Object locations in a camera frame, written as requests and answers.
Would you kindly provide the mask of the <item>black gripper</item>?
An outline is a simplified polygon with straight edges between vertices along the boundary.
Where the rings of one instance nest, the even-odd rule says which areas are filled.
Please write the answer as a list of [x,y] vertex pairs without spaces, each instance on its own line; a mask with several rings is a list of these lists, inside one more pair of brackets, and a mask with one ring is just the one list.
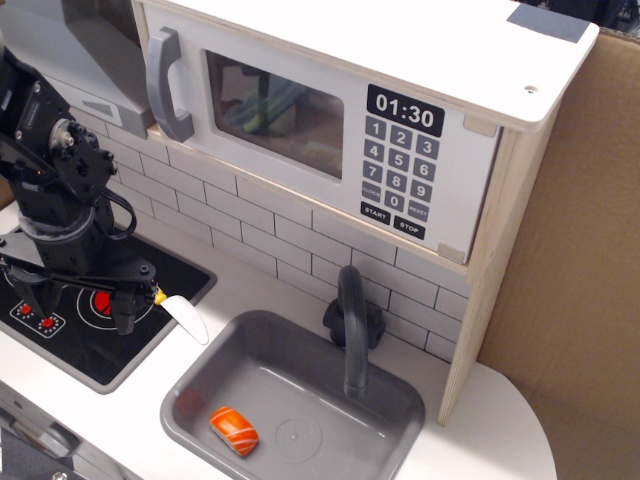
[[132,249],[132,237],[113,239],[94,216],[63,232],[19,217],[19,230],[1,237],[1,259],[16,293],[33,311],[50,316],[62,286],[112,292],[111,317],[119,335],[131,334],[156,291],[156,268]]

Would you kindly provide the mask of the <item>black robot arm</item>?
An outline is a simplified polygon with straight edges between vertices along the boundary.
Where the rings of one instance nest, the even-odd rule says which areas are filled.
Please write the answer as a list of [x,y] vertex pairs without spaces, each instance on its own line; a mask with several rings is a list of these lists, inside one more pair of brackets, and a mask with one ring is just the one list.
[[1,49],[1,175],[19,207],[19,230],[1,239],[1,269],[34,311],[51,315],[66,286],[108,293],[121,335],[154,302],[156,269],[126,241],[112,208],[131,204],[107,186],[114,156],[79,123],[33,67]]

